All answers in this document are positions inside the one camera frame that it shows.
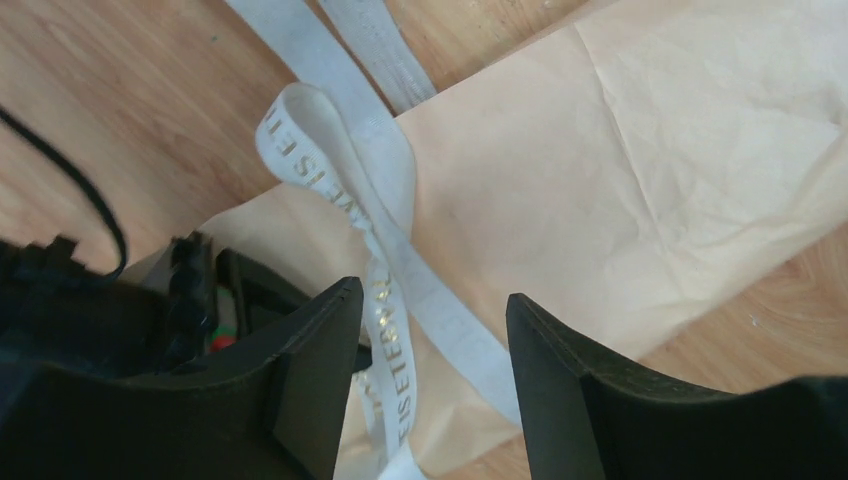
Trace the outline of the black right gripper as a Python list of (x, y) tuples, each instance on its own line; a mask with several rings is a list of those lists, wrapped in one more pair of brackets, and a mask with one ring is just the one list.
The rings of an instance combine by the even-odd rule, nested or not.
[(309, 297), (210, 236), (175, 237), (139, 282), (91, 286), (73, 240), (1, 244), (1, 360), (105, 378), (164, 374), (283, 318)]

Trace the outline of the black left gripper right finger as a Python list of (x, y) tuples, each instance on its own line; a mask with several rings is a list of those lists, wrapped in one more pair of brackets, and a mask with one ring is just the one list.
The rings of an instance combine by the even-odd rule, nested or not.
[(745, 394), (645, 367), (523, 294), (506, 324), (535, 479), (843, 479), (847, 380)]

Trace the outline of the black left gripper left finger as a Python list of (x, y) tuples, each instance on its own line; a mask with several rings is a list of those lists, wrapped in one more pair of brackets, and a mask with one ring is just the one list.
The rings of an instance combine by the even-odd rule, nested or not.
[(1, 368), (5, 479), (330, 479), (363, 288), (345, 277), (292, 314), (162, 375)]

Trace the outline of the green and peach wrapping paper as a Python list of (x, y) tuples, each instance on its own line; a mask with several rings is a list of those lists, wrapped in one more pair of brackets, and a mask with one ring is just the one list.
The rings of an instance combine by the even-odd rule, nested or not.
[[(592, 1), (395, 121), (415, 157), (411, 245), (509, 354), (522, 292), (638, 357), (846, 220), (847, 5)], [(174, 192), (188, 181), (134, 193), (132, 228), (202, 226), (301, 286), (364, 285), (363, 234), (319, 194), (280, 180), (201, 213)], [(410, 333), (420, 479), (524, 432)], [(381, 479), (363, 373), (340, 479)]]

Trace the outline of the white gold-lettered ribbon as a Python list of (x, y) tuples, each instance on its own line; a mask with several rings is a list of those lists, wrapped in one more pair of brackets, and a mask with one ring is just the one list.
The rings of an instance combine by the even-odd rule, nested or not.
[(359, 378), (381, 479), (420, 479), (408, 436), (420, 386), (410, 326), (506, 420), (521, 422), (507, 349), (411, 245), (416, 171), (395, 121), (436, 93), (381, 1), (234, 1), (232, 10), (295, 74), (255, 134), (282, 182), (343, 210), (370, 252), (362, 322), (372, 365)]

